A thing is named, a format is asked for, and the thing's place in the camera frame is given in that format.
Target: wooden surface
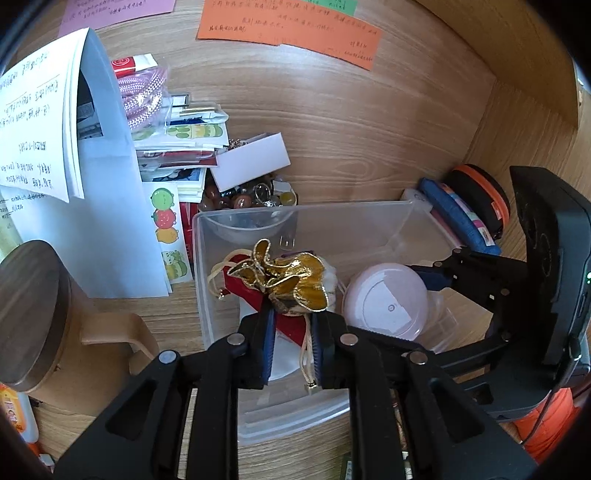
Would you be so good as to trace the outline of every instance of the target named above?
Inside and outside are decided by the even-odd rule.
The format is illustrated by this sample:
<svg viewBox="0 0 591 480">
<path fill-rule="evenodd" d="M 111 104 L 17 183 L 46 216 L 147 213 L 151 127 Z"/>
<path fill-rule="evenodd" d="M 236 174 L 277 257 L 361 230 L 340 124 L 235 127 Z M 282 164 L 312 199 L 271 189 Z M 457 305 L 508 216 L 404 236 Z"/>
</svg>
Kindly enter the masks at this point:
<svg viewBox="0 0 591 480">
<path fill-rule="evenodd" d="M 417 0 L 484 59 L 497 78 L 523 90 L 572 126 L 579 120 L 573 60 L 523 0 Z"/>
<path fill-rule="evenodd" d="M 46 13 L 18 58 L 55 38 L 63 8 Z M 372 72 L 289 46 L 196 41 L 201 10 L 201 0 L 177 0 L 172 14 L 108 27 L 99 37 L 111 58 L 150 52 L 168 64 L 170 90 L 220 102 L 231 137 L 281 131 L 292 161 L 285 178 L 302 202 L 397 199 L 421 176 L 441 176 L 464 159 L 495 81 L 463 40 L 410 0 L 359 2 L 356 16 L 384 29 Z M 161 349 L 203 347 L 192 283 L 165 299 L 95 304 L 141 315 Z M 449 305 L 462 326 L 455 345 L 481 338 L 488 315 L 457 297 Z M 54 456 L 92 420 L 47 405 L 36 415 Z M 241 477 L 336 478 L 348 431 L 343 416 L 241 447 Z"/>
<path fill-rule="evenodd" d="M 511 201 L 503 255 L 525 259 L 525 238 L 515 213 L 510 165 L 545 167 L 591 198 L 591 96 L 582 92 L 578 131 L 523 92 L 497 82 L 466 161 L 493 175 Z"/>
<path fill-rule="evenodd" d="M 101 29 L 111 58 L 153 53 L 171 91 L 215 100 L 231 137 L 281 132 L 287 180 L 303 202 L 398 199 L 422 176 L 461 163 L 495 77 L 446 24 L 412 0 L 361 0 L 384 29 L 374 69 L 290 46 L 195 40 L 202 0 Z M 22 58 L 57 33 L 64 3 L 25 41 Z"/>
</svg>

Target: red strawberry sticker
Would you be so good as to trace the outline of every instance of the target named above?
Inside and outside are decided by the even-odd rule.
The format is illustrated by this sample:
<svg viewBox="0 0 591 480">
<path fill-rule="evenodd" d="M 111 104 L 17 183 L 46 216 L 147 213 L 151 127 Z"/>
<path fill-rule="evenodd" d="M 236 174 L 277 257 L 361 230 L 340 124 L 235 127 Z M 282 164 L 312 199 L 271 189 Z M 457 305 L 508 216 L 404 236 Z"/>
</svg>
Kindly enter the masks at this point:
<svg viewBox="0 0 591 480">
<path fill-rule="evenodd" d="M 168 210 L 155 210 L 152 220 L 158 228 L 166 229 L 177 223 L 177 216 L 169 208 Z"/>
</svg>

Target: small plastic bag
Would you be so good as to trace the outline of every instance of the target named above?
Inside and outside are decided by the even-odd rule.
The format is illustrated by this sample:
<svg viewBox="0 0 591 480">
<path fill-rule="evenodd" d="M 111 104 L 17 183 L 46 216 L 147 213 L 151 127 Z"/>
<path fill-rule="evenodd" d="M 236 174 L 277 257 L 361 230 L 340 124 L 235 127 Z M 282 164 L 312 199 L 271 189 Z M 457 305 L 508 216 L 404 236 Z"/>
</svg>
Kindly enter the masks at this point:
<svg viewBox="0 0 591 480">
<path fill-rule="evenodd" d="M 166 128 L 171 115 L 170 95 L 166 89 L 168 69 L 152 67 L 117 79 L 125 115 L 132 132 L 147 126 Z"/>
</svg>

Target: round wooden object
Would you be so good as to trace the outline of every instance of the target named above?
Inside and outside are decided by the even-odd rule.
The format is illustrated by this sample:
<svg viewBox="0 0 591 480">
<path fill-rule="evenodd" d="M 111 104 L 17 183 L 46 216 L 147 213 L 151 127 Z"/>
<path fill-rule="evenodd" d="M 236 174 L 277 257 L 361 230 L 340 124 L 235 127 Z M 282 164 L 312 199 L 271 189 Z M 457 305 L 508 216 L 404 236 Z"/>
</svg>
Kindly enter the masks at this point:
<svg viewBox="0 0 591 480">
<path fill-rule="evenodd" d="M 0 264 L 0 382 L 35 387 L 57 355 L 69 306 L 69 276 L 55 250 L 33 240 Z"/>
</svg>

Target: transparent plastic container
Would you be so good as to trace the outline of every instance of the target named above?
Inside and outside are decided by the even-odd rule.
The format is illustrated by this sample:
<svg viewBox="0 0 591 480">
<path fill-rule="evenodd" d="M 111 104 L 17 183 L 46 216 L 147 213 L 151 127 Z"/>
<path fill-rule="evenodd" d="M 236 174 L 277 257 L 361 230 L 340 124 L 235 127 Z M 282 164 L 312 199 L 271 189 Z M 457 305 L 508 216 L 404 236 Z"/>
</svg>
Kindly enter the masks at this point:
<svg viewBox="0 0 591 480">
<path fill-rule="evenodd" d="M 299 251 L 323 257 L 336 268 L 344 287 L 373 265 L 431 265 L 447 258 L 454 248 L 441 226 L 415 200 L 203 212 L 194 217 L 193 232 L 197 302 L 206 348 L 235 332 L 239 324 L 238 297 L 220 300 L 211 295 L 207 276 L 232 250 L 252 248 L 260 238 L 271 240 L 272 257 Z M 430 303 L 427 324 L 416 341 L 440 352 L 452 341 L 457 321 L 441 294 L 431 293 Z M 278 438 L 348 409 L 348 391 L 315 388 L 309 393 L 297 370 L 269 382 L 262 391 L 239 391 L 238 440 L 247 445 Z"/>
</svg>

